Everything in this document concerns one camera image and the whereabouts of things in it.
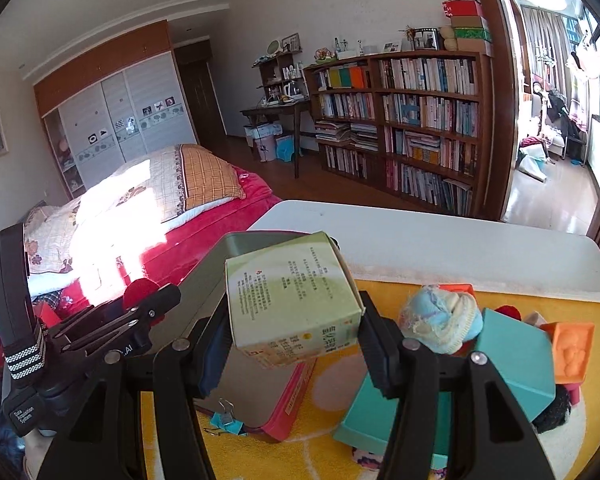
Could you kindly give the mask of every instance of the tiled floor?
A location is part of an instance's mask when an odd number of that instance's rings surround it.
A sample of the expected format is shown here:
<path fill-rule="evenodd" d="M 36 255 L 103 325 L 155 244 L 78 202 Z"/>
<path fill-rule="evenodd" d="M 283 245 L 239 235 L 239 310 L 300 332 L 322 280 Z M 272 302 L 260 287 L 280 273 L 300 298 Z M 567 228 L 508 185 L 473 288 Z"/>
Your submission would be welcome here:
<path fill-rule="evenodd" d="M 509 204 L 503 220 L 508 223 L 587 234 L 598 196 L 589 170 L 569 159 L 543 169 L 543 184 L 514 171 Z"/>

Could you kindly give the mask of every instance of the green storage box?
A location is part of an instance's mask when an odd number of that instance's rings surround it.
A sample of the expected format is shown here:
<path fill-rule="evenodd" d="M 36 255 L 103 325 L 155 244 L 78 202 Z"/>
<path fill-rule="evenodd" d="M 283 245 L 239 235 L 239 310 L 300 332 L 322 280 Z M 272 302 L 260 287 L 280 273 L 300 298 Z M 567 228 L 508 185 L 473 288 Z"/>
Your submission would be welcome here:
<path fill-rule="evenodd" d="M 485 308 L 475 349 L 484 352 L 532 421 L 555 398 L 554 356 L 546 332 Z"/>
<path fill-rule="evenodd" d="M 382 455 L 389 441 L 397 408 L 398 399 L 385 399 L 367 374 L 353 404 L 333 433 L 333 437 L 348 446 Z M 432 469 L 446 467 L 450 432 L 451 394 L 441 392 L 438 396 L 436 441 L 434 455 L 431 459 Z"/>
<path fill-rule="evenodd" d="M 465 40 L 486 40 L 490 43 L 491 33 L 486 28 L 480 27 L 456 27 L 456 38 L 463 38 Z"/>

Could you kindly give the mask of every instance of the yellow blanket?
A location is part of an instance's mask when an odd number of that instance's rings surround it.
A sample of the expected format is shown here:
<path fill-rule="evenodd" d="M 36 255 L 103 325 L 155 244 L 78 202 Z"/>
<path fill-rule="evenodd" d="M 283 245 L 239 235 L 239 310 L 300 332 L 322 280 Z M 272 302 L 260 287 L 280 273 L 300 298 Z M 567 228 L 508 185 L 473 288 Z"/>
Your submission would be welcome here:
<path fill-rule="evenodd" d="M 397 319 L 409 295 L 420 287 L 401 283 L 360 282 L 381 314 Z M 600 445 L 600 303 L 552 300 L 511 294 L 476 293 L 480 308 L 512 304 L 523 316 L 537 310 L 549 322 L 592 321 L 596 324 L 583 401 L 570 421 L 545 433 L 542 444 L 557 480 L 571 480 L 582 471 Z M 370 480 L 376 474 L 351 459 L 351 448 L 331 437 L 345 415 L 366 372 L 360 348 L 349 348 L 318 359 L 298 420 L 288 440 L 267 444 L 255 438 L 203 433 L 209 458 L 219 480 Z M 202 428 L 208 418 L 198 416 Z M 152 394 L 142 396 L 142 434 L 148 479 L 162 480 Z"/>

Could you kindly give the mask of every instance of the table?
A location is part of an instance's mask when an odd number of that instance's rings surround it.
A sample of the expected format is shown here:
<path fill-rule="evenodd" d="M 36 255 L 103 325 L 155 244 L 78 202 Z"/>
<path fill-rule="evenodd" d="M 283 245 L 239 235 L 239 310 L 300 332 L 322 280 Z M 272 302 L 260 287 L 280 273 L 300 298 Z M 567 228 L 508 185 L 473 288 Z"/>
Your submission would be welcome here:
<path fill-rule="evenodd" d="M 250 230 L 323 230 L 360 280 L 471 283 L 485 292 L 600 302 L 600 250 L 580 235 L 299 200 L 275 205 Z"/>
<path fill-rule="evenodd" d="M 252 126 L 258 125 L 258 118 L 264 116 L 267 121 L 271 122 L 280 115 L 293 115 L 294 117 L 294 176 L 300 176 L 300 112 L 309 111 L 311 109 L 311 101 L 303 99 L 294 101 L 288 105 L 275 106 L 259 106 L 256 108 L 247 108 L 241 110 L 240 113 L 250 120 Z"/>

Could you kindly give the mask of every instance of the screw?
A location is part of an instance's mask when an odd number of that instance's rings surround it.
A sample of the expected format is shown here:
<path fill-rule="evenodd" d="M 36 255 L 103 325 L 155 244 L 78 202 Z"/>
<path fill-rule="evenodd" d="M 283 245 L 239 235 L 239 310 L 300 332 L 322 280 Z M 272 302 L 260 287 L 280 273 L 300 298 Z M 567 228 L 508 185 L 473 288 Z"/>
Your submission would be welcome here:
<path fill-rule="evenodd" d="M 108 365 L 114 365 L 122 359 L 122 354 L 118 350 L 109 350 L 104 356 L 104 362 Z"/>
<path fill-rule="evenodd" d="M 189 348 L 189 345 L 189 340 L 181 337 L 171 343 L 171 348 L 173 348 L 176 352 L 184 352 L 187 348 Z"/>
<path fill-rule="evenodd" d="M 487 356 L 485 354 L 483 354 L 482 352 L 472 352 L 471 361 L 473 361 L 477 365 L 482 366 L 482 365 L 487 364 L 488 359 L 487 359 Z"/>
<path fill-rule="evenodd" d="M 402 340 L 402 346 L 407 350 L 418 350 L 420 348 L 420 342 L 417 339 L 407 337 Z"/>

